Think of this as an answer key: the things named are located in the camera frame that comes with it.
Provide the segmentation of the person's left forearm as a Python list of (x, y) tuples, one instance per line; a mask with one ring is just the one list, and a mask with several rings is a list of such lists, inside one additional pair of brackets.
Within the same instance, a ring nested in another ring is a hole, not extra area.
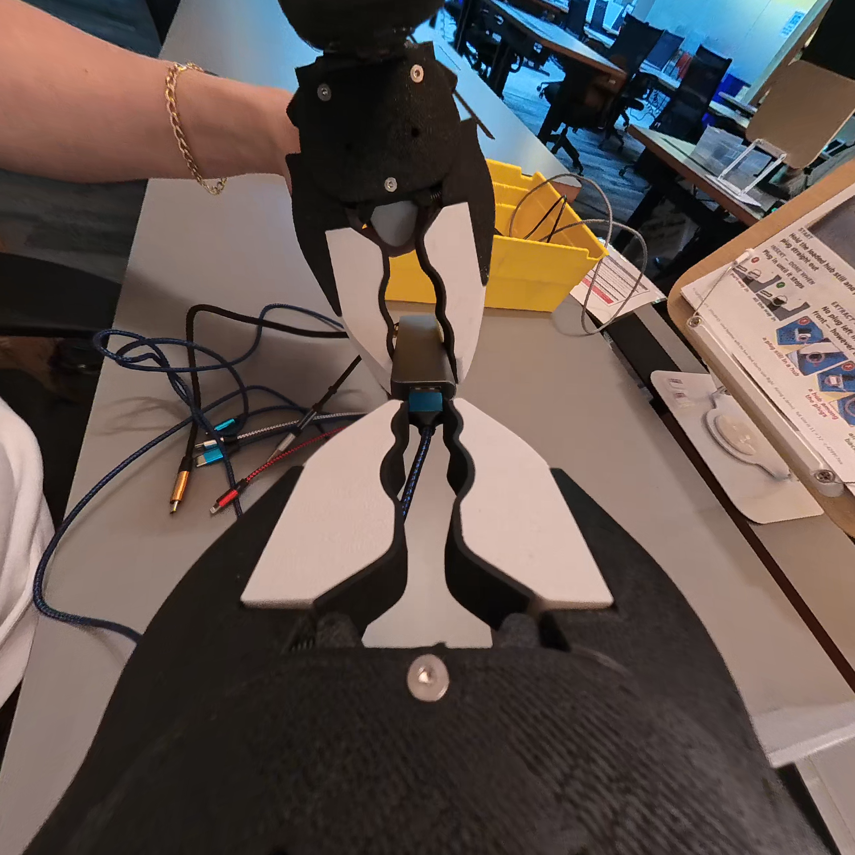
[(1, 6), (2, 169), (68, 182), (192, 178), (178, 82), (210, 83), (198, 66), (122, 49), (24, 2)]

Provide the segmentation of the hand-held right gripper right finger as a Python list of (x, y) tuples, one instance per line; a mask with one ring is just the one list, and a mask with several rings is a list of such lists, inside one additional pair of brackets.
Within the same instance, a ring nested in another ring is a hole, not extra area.
[(608, 588), (547, 462), (467, 401), (444, 416), (449, 592), (471, 613), (604, 610)]

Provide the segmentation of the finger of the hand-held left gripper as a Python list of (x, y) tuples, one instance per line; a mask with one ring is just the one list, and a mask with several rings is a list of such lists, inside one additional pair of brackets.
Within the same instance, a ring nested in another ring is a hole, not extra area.
[(389, 258), (366, 232), (326, 231), (326, 244), (346, 332), (385, 392), (391, 392), (394, 322), (387, 308)]
[(476, 352), (482, 324), (486, 286), (482, 282), (475, 234), (468, 203), (442, 208), (423, 236), (426, 272), (436, 273), (438, 319), (454, 358), (457, 382), (463, 382)]

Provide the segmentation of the illustrated instruction board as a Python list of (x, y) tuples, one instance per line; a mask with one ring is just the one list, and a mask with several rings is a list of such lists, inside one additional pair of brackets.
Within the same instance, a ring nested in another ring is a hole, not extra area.
[(853, 496), (853, 177), (824, 179), (682, 274), (668, 311), (816, 497)]

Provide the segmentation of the yellow plastic bin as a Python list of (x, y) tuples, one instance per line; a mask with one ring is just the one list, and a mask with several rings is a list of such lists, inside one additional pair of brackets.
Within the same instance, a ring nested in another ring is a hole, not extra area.
[(550, 313), (608, 251), (542, 174), (486, 163), (496, 230), (486, 307)]

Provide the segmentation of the black mesh office chair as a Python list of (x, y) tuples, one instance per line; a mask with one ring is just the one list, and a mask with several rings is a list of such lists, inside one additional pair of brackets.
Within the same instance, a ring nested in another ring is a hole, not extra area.
[(543, 144), (551, 144), (554, 153), (565, 150), (575, 173), (582, 175), (579, 152), (568, 134), (579, 129), (600, 132), (612, 126), (616, 105), (628, 82), (626, 74), (614, 75), (581, 63), (571, 63), (562, 80), (548, 83), (540, 92), (549, 108), (537, 134), (538, 139)]
[(668, 103), (650, 129), (685, 142), (699, 142), (704, 132), (704, 116), (732, 61), (699, 46), (680, 85), (669, 93)]

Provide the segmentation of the printed paper sheet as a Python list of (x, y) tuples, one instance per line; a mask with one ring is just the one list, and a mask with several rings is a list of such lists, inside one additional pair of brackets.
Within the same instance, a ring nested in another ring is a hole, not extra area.
[(600, 325), (666, 299), (646, 275), (618, 253), (609, 254), (592, 267), (570, 295)]

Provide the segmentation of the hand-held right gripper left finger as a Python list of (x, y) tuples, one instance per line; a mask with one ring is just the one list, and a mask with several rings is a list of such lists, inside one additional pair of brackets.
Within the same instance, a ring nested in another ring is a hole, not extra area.
[(399, 493), (408, 406), (388, 401), (336, 433), (302, 467), (248, 583), (247, 607), (300, 609), (398, 560), (407, 581)]

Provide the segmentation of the person's left hand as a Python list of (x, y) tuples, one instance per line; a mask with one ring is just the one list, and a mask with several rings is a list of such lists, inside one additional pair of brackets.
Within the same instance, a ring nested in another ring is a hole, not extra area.
[(279, 175), (292, 191), (287, 159), (301, 150), (288, 113), (292, 101), (293, 93), (278, 87), (216, 83), (214, 130), (208, 138), (213, 175)]

